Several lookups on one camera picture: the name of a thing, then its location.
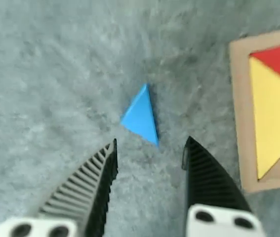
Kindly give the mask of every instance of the gray carpet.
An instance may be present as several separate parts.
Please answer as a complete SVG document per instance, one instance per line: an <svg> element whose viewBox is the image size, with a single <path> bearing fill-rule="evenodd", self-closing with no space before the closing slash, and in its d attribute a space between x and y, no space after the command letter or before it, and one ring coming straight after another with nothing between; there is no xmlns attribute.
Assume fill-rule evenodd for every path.
<svg viewBox="0 0 280 237"><path fill-rule="evenodd" d="M188 135L240 185L228 43L280 29L280 0L0 0L0 221L118 140L107 237L180 237ZM151 84L160 147L119 125ZM280 236L280 189L247 195Z"/></svg>

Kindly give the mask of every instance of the blue triangle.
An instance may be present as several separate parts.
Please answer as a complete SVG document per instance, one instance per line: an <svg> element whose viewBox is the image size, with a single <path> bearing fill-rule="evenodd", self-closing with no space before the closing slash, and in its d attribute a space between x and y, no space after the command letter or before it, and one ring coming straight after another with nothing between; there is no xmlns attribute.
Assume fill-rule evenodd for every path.
<svg viewBox="0 0 280 237"><path fill-rule="evenodd" d="M146 140L159 145L154 122L149 85L144 84L124 114L121 124Z"/></svg>

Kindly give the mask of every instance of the wooden frame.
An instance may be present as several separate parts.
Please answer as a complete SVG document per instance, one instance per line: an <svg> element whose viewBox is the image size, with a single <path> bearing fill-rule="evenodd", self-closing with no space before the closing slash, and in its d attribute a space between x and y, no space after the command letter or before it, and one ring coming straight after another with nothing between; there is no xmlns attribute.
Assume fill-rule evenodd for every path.
<svg viewBox="0 0 280 237"><path fill-rule="evenodd" d="M263 178L257 178L255 124L249 73L250 53L277 46L280 46L280 31L230 43L240 175L242 186L248 192L280 187L280 159Z"/></svg>

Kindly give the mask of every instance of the screw hole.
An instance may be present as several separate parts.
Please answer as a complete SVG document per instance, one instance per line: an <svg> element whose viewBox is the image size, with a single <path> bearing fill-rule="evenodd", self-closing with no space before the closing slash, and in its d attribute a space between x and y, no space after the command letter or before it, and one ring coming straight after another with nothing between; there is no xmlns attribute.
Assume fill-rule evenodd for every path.
<svg viewBox="0 0 280 237"><path fill-rule="evenodd" d="M50 232L49 237L67 237L68 234L69 234L69 229L67 229L67 227L58 226Z"/></svg>
<svg viewBox="0 0 280 237"><path fill-rule="evenodd" d="M11 237L26 237L31 231L31 225L29 224L22 224L19 226L16 226L12 233Z"/></svg>
<svg viewBox="0 0 280 237"><path fill-rule="evenodd" d="M196 213L196 218L200 221L204 221L204 222L214 222L213 217L204 211L199 211Z"/></svg>
<svg viewBox="0 0 280 237"><path fill-rule="evenodd" d="M234 224L237 225L237 226L240 226L240 227L243 227L243 228L246 228L246 229L253 229L253 224L251 222L249 222L248 220L244 219L244 218L236 218L234 220Z"/></svg>

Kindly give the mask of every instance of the floor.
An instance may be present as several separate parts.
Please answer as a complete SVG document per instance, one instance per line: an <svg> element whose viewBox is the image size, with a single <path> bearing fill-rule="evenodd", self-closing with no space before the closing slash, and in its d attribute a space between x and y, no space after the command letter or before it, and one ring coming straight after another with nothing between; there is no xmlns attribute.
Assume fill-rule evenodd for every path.
<svg viewBox="0 0 280 237"><path fill-rule="evenodd" d="M188 135L240 185L228 43L280 29L280 0L0 0L0 221L114 137L106 237L182 236ZM151 84L159 148L120 126ZM280 236L280 189L246 196Z"/></svg>

